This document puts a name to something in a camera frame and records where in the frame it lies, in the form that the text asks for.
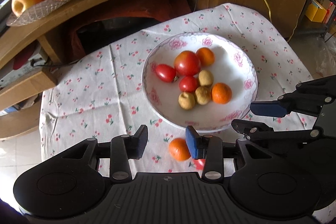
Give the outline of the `pale longan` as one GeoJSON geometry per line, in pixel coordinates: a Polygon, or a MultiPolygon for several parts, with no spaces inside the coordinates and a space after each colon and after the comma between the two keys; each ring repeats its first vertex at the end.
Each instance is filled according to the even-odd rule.
{"type": "Polygon", "coordinates": [[[202,70],[198,74],[198,82],[200,86],[211,87],[214,83],[214,76],[210,71],[202,70]]]}

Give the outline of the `red cherry tomato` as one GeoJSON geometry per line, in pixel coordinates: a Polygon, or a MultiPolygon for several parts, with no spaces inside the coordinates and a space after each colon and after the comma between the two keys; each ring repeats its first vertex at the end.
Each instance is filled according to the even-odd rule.
{"type": "Polygon", "coordinates": [[[179,89],[181,92],[194,93],[198,87],[198,80],[193,76],[185,76],[179,83],[179,89]]]}
{"type": "Polygon", "coordinates": [[[155,74],[165,83],[173,83],[178,79],[178,74],[175,68],[166,64],[158,64],[155,67],[155,74]]]}
{"type": "Polygon", "coordinates": [[[193,159],[193,165],[197,170],[203,170],[205,166],[205,159],[193,159]]]}

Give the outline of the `white floral bowl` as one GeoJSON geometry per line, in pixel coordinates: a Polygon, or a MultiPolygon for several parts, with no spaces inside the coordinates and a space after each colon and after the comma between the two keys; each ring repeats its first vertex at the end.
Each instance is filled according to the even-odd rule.
{"type": "Polygon", "coordinates": [[[169,124],[219,132],[248,113],[258,80],[249,57],[233,42],[207,33],[172,36],[149,54],[143,92],[169,124]]]}

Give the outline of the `small orange tomato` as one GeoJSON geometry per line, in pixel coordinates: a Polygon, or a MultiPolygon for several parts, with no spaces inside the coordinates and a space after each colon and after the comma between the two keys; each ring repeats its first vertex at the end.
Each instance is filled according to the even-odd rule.
{"type": "Polygon", "coordinates": [[[173,139],[168,146],[170,156],[176,161],[188,160],[191,155],[183,138],[173,139]]]}

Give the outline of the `large orange-red tomato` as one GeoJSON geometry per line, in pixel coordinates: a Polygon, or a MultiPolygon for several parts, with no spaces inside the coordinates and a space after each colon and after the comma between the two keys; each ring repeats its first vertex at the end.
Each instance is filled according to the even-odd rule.
{"type": "Polygon", "coordinates": [[[181,52],[174,60],[175,70],[182,76],[194,76],[201,70],[201,62],[192,51],[181,52]]]}

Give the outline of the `mandarin orange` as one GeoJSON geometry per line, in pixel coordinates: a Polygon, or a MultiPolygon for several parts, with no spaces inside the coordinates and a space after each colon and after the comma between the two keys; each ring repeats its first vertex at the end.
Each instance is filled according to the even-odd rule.
{"type": "Polygon", "coordinates": [[[199,48],[196,51],[196,55],[201,62],[201,66],[203,67],[209,67],[215,62],[215,54],[209,48],[199,48]]]}
{"type": "Polygon", "coordinates": [[[216,83],[211,89],[211,96],[215,103],[227,104],[232,99],[232,90],[225,83],[216,83]]]}

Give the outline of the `yellow box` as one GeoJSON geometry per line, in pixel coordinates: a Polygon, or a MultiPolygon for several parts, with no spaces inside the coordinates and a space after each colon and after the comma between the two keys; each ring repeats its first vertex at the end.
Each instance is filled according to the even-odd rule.
{"type": "Polygon", "coordinates": [[[311,0],[305,15],[311,22],[326,23],[330,13],[330,4],[331,1],[329,0],[324,0],[322,3],[319,3],[316,0],[311,0]]]}

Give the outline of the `wooden tv stand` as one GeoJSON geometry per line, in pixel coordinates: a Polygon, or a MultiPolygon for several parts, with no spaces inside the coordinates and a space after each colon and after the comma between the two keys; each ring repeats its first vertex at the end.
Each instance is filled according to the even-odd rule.
{"type": "Polygon", "coordinates": [[[289,37],[299,25],[306,0],[72,0],[41,20],[8,28],[1,36],[1,66],[35,44],[54,65],[80,59],[85,55],[84,44],[75,37],[75,31],[98,20],[138,17],[164,22],[226,2],[270,16],[280,33],[289,37]]]}

